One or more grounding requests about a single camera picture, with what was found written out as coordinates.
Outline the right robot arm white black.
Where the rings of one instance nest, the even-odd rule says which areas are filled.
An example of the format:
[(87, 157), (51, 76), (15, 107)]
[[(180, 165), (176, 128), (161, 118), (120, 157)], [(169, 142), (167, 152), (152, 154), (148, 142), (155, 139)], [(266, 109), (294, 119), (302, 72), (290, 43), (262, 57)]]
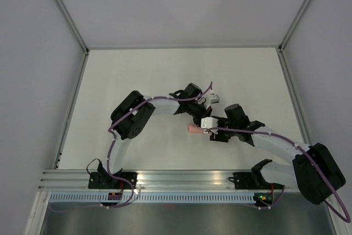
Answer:
[(260, 121), (251, 121), (239, 104), (225, 109), (226, 117), (212, 116), (206, 127), (210, 139), (227, 143), (232, 137), (279, 157), (281, 165), (264, 159), (251, 168), (251, 182), (260, 189), (270, 184), (298, 189), (314, 205), (346, 184), (345, 177), (327, 147), (286, 138)]

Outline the pink cloth napkin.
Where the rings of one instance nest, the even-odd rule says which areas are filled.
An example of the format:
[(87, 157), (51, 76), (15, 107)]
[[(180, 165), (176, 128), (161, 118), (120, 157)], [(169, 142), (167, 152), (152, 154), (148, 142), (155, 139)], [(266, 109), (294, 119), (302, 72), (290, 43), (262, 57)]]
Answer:
[(204, 130), (203, 128), (200, 128), (194, 124), (188, 124), (188, 133), (189, 134), (194, 134), (194, 135), (211, 135), (211, 131)]

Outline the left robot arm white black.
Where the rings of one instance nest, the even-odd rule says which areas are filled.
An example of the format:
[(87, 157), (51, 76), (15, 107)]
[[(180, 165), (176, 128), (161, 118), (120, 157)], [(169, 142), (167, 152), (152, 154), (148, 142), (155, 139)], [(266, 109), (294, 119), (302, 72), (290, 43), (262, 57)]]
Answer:
[(131, 141), (144, 129), (152, 116), (183, 114), (192, 116), (192, 128), (200, 128), (203, 118), (211, 115), (219, 96), (211, 93), (212, 85), (202, 91), (193, 83), (166, 96), (145, 96), (132, 91), (112, 112), (108, 132), (113, 141), (105, 161), (99, 161), (96, 172), (89, 172), (89, 189), (134, 189), (137, 173), (123, 172), (123, 161)]

